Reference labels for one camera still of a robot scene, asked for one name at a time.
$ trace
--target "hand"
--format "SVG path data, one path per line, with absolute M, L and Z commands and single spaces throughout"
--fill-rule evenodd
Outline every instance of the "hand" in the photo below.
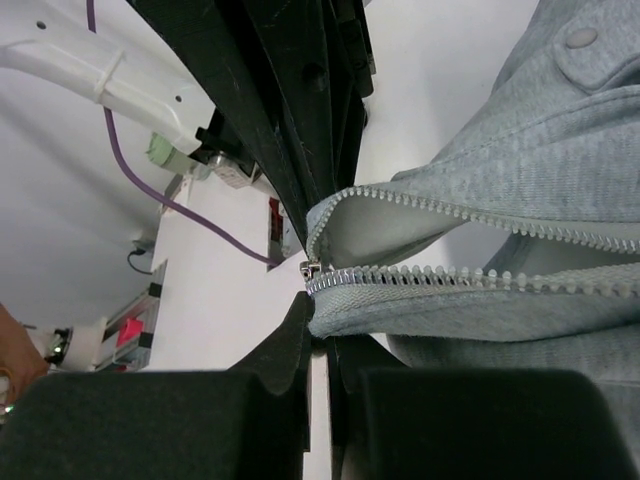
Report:
M 40 356 L 25 328 L 1 304 L 0 369 L 11 374 L 7 405 L 15 403 L 29 385 L 49 370 L 49 364 Z

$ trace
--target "metal button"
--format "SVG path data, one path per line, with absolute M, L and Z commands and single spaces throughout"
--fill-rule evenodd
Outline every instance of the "metal button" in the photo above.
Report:
M 596 38 L 598 38 L 598 31 L 595 28 L 583 28 L 569 35 L 567 47 L 571 49 L 588 47 L 596 41 Z

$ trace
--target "zipper slider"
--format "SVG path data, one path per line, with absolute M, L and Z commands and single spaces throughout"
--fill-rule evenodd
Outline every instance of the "zipper slider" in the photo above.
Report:
M 313 279 L 316 273 L 322 271 L 322 264 L 320 262 L 302 262 L 300 264 L 300 273 L 305 282 Z

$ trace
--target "zipper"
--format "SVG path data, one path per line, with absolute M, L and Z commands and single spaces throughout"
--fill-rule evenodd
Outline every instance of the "zipper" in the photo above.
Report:
M 581 231 L 579 229 L 565 228 L 556 225 L 559 222 L 535 221 L 522 219 L 509 219 L 503 216 L 481 213 L 471 209 L 459 207 L 446 202 L 429 200 L 414 195 L 390 192 L 375 187 L 357 186 L 350 187 L 336 193 L 309 234 L 307 241 L 307 252 L 309 260 L 313 264 L 320 262 L 318 251 L 318 240 L 322 232 L 329 223 L 329 218 L 333 214 L 338 204 L 349 197 L 370 197 L 381 201 L 402 204 L 411 208 L 419 208 L 428 212 L 435 212 L 460 218 L 463 221 L 484 223 L 489 226 L 501 228 L 514 234 L 530 235 L 532 237 L 546 238 L 549 240 L 564 240 L 574 244 L 602 249 L 605 251 L 619 253 L 640 253 L 640 241 L 618 238 L 615 236 L 601 235 L 592 232 Z
M 386 266 L 357 266 L 331 270 L 322 265 L 318 252 L 318 241 L 329 218 L 337 205 L 344 199 L 353 196 L 378 198 L 381 201 L 395 202 L 412 208 L 420 208 L 429 212 L 452 215 L 465 221 L 484 223 L 496 228 L 503 228 L 514 234 L 538 236 L 550 240 L 564 240 L 605 251 L 619 253 L 640 253 L 640 242 L 628 239 L 605 236 L 601 234 L 564 228 L 553 225 L 553 222 L 527 222 L 510 220 L 498 215 L 473 212 L 445 202 L 427 200 L 407 194 L 389 192 L 368 186 L 350 187 L 334 195 L 309 235 L 307 251 L 309 261 L 300 264 L 300 272 L 305 280 L 309 295 L 338 286 L 373 285 L 373 286 L 426 286 L 446 288 L 447 293 L 456 291 L 507 290 L 529 293 L 568 293 L 601 295 L 605 297 L 619 296 L 629 298 L 640 297 L 640 282 L 633 276 L 611 279 L 603 276 L 601 281 L 594 282 L 592 276 L 581 275 L 579 270 L 564 274 L 527 276 L 523 273 L 516 276 L 511 272 L 498 274 L 495 270 L 484 272 L 482 269 L 471 271 L 468 268 L 445 270 L 443 267 L 407 266 L 400 268 Z

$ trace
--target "garment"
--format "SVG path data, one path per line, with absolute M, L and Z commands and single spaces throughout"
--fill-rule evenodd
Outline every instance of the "garment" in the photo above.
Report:
M 516 233 L 475 277 L 327 273 L 308 284 L 312 332 L 392 334 L 414 366 L 583 372 L 640 459 L 639 25 L 635 0 L 542 0 L 431 163 L 316 206 L 308 252 L 335 268 L 398 262 L 466 221 Z

